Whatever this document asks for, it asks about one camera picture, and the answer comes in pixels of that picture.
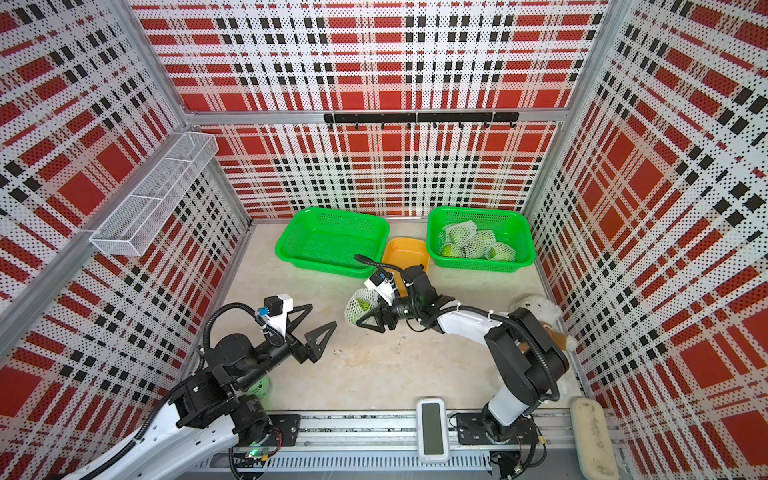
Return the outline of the custard apple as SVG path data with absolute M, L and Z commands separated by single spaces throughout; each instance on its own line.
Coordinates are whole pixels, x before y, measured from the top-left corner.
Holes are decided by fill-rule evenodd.
M 356 325 L 357 322 L 368 314 L 374 307 L 377 306 L 377 301 L 369 301 L 361 298 L 352 298 L 345 309 L 345 315 L 347 321 Z

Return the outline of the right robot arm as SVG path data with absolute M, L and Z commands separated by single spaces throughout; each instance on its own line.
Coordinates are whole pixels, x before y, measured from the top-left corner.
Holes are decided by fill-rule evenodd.
M 420 264 L 401 268 L 361 254 L 354 260 L 373 269 L 365 287 L 374 294 L 372 300 L 349 302 L 362 310 L 351 315 L 354 326 L 385 333 L 415 321 L 423 332 L 456 335 L 488 348 L 502 380 L 484 407 L 490 426 L 510 427 L 542 403 L 561 398 L 558 381 L 569 362 L 530 308 L 495 313 L 438 293 Z

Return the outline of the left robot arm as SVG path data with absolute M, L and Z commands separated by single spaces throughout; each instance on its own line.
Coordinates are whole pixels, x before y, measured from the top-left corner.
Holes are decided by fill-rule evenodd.
M 239 310 L 264 336 L 253 345 L 244 334 L 211 342 L 215 322 Z M 72 479 L 174 479 L 209 455 L 274 440 L 281 447 L 287 427 L 269 416 L 252 387 L 288 358 L 318 362 L 337 328 L 331 321 L 298 339 L 294 331 L 311 313 L 281 294 L 254 309 L 240 302 L 218 308 L 202 333 L 201 365 L 160 400 L 138 429 Z

